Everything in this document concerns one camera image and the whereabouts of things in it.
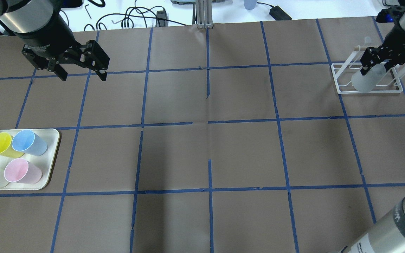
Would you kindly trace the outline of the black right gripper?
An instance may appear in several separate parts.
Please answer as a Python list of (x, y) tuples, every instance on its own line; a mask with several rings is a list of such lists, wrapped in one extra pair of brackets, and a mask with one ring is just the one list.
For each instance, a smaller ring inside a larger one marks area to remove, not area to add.
[(391, 68), (405, 64), (405, 33), (388, 34), (384, 42), (378, 47), (367, 47), (360, 58), (362, 69), (360, 73), (365, 76), (372, 67), (385, 62), (387, 71)]

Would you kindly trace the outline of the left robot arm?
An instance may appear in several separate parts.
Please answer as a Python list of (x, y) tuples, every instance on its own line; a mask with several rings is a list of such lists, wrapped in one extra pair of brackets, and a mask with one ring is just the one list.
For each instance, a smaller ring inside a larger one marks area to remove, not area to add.
[(66, 80), (62, 64), (90, 69), (105, 81), (110, 58), (96, 40), (80, 44), (59, 12), (62, 0), (0, 0), (0, 22), (24, 42), (21, 54), (37, 69)]

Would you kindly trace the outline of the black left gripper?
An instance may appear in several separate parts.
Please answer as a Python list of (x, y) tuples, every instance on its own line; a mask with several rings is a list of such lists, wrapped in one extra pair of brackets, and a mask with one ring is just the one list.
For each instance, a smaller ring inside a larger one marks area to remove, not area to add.
[(79, 43), (73, 33), (24, 33), (22, 55), (38, 70), (54, 72), (66, 81), (68, 72), (90, 69), (106, 81), (110, 57), (96, 40)]

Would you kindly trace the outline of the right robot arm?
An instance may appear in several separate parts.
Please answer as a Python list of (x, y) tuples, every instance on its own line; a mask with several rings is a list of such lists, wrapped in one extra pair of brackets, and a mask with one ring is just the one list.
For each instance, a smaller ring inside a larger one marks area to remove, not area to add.
[[(357, 47), (339, 70), (331, 67), (335, 83), (360, 51), (363, 51), (361, 68), (350, 81), (356, 93), (373, 93), (373, 88), (397, 65), (404, 65), (404, 68), (394, 75), (395, 80), (405, 75), (405, 11), (393, 21), (394, 27), (380, 46)], [(405, 197), (341, 252), (405, 253)]]

